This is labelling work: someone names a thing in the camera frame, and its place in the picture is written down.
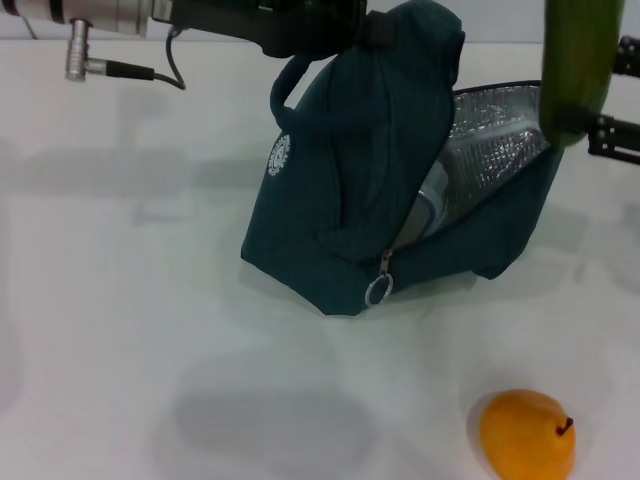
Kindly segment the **green cucumber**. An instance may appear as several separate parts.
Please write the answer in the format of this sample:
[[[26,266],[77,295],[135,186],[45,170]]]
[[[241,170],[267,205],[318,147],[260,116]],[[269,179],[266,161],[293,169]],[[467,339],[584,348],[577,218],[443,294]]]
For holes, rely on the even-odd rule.
[[[539,123],[556,148],[585,136],[564,130],[560,120],[603,109],[624,9],[625,0],[545,0]]]

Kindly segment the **orange yellow pear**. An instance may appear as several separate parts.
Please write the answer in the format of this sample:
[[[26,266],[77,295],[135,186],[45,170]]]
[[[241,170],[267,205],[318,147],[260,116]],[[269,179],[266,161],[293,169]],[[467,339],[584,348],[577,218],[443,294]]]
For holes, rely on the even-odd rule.
[[[574,419],[546,394],[527,389],[496,394],[480,415],[478,433],[500,480],[569,480],[573,472]]]

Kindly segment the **teal fabric lunch bag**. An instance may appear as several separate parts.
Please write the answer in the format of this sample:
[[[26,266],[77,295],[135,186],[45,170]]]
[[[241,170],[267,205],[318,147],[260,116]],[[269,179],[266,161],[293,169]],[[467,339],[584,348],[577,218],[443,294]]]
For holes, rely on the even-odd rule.
[[[271,91],[280,135],[241,248],[244,261],[327,315],[355,316],[409,287],[493,279],[525,249],[562,159],[538,125],[538,81],[456,90],[460,19],[434,0],[390,10],[396,41],[328,63],[295,108],[311,58]],[[435,161],[446,217],[421,238]]]

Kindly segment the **clear blue-rimmed food container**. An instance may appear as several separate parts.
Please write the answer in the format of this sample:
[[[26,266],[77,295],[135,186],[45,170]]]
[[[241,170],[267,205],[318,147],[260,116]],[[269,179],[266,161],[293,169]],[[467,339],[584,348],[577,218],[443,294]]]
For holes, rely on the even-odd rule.
[[[418,193],[418,200],[423,204],[427,218],[420,237],[431,235],[446,217],[446,192],[449,176],[441,162],[435,161],[427,174]]]

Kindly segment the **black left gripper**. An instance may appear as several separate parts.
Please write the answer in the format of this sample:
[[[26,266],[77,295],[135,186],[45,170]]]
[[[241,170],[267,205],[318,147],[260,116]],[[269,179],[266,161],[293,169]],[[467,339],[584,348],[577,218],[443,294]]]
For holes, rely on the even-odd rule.
[[[395,17],[370,11],[366,0],[152,0],[151,18],[242,39],[269,57],[333,55],[356,43],[392,47]]]

